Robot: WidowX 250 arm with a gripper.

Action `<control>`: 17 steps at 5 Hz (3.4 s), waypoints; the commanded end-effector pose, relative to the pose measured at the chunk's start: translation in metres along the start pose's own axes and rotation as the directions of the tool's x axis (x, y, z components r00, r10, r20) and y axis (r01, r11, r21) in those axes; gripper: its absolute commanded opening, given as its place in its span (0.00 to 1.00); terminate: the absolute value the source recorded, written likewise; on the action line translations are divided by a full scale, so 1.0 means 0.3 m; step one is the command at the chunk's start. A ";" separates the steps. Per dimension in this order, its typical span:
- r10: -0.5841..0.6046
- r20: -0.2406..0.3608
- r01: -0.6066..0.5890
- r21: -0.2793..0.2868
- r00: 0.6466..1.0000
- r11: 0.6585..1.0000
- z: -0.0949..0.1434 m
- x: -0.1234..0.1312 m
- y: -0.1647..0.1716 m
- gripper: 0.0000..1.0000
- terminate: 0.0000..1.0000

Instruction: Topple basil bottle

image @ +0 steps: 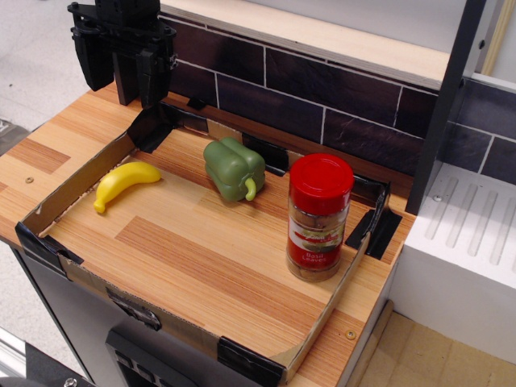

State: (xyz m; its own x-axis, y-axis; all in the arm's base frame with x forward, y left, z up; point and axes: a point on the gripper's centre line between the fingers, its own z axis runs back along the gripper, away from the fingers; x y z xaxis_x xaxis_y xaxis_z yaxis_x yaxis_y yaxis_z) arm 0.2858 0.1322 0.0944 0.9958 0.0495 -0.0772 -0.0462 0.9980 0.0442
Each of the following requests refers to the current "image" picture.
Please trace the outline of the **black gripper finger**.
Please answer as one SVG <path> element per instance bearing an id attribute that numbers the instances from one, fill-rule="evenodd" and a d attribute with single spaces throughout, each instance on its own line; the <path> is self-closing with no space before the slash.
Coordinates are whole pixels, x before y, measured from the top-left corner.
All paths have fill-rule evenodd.
<path id="1" fill-rule="evenodd" d="M 87 85 L 98 91 L 114 80 L 112 54 L 98 35 L 74 35 L 77 58 Z"/>
<path id="2" fill-rule="evenodd" d="M 141 105 L 143 109 L 148 109 L 168 95 L 170 58 L 144 49 L 136 56 L 136 67 Z"/>

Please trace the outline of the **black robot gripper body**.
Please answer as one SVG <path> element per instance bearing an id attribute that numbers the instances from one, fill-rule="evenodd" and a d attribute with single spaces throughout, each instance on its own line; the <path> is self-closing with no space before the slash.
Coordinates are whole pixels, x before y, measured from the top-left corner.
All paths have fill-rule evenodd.
<path id="1" fill-rule="evenodd" d="M 74 35 L 98 35 L 108 50 L 136 60 L 144 49 L 168 56 L 171 69 L 175 30 L 159 18 L 159 1 L 96 1 L 93 5 L 72 2 L 67 11 L 73 15 Z"/>

